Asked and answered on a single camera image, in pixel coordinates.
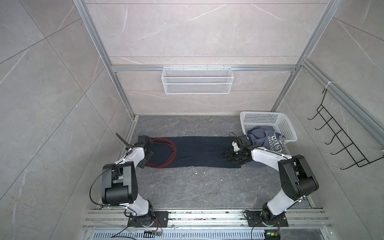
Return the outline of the white plastic laundry basket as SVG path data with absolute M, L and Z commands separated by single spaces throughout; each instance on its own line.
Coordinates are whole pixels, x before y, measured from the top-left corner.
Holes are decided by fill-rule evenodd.
M 286 143 L 298 140 L 291 121 L 284 113 L 245 111 L 240 113 L 240 121 L 244 134 L 255 127 L 272 127 L 285 137 Z

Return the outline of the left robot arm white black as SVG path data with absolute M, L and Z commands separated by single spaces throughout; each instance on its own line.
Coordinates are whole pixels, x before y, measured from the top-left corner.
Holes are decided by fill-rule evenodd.
M 129 144 L 119 134 L 116 136 L 126 145 L 126 154 L 102 170 L 102 205 L 122 207 L 135 218 L 136 223 L 150 227 L 155 221 L 153 206 L 150 201 L 139 195 L 136 168 L 143 169 L 153 155 L 152 139 L 139 136 L 138 142 Z

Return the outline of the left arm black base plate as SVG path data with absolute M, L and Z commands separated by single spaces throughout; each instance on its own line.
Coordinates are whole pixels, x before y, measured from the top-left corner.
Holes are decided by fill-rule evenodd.
M 128 222 L 129 227 L 144 227 L 144 228 L 160 228 L 167 227 L 169 220 L 169 212 L 155 211 L 149 212 L 143 216 L 132 216 Z

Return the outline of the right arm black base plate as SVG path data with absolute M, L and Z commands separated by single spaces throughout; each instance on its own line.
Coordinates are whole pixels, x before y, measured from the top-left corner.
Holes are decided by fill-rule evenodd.
M 278 216 L 272 215 L 266 211 L 250 211 L 243 212 L 245 219 L 248 221 L 249 227 L 288 227 L 288 221 L 285 214 Z

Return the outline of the grey-blue printed tank top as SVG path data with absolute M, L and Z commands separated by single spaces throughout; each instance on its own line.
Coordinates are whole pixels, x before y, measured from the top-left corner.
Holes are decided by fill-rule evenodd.
M 287 155 L 285 147 L 285 137 L 276 132 L 273 127 L 255 127 L 246 133 L 252 146 L 262 147 L 265 150 L 252 150 L 251 155 L 254 166 L 261 167 L 262 164 L 278 170 L 278 161 L 283 158 L 281 155 Z

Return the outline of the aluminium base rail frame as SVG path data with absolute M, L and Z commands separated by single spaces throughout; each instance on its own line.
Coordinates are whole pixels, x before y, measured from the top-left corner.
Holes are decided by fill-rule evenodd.
M 160 209 L 169 212 L 167 227 L 129 227 L 123 210 L 91 210 L 80 240 L 336 240 L 322 209 L 290 209 L 288 227 L 249 227 L 243 209 Z

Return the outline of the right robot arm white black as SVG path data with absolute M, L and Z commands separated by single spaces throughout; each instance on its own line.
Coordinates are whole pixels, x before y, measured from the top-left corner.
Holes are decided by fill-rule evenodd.
M 302 155 L 284 155 L 264 147 L 248 147 L 243 150 L 228 150 L 223 158 L 236 164 L 261 163 L 279 172 L 281 190 L 263 205 L 260 222 L 272 227 L 285 212 L 303 197 L 319 189 L 319 183 Z

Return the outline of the navy tank top red trim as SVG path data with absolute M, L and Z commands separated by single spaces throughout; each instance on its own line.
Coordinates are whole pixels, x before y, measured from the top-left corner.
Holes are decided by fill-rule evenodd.
M 241 166 L 223 155 L 232 146 L 230 137 L 169 137 L 153 138 L 153 155 L 146 167 L 155 169 L 210 167 L 239 169 Z

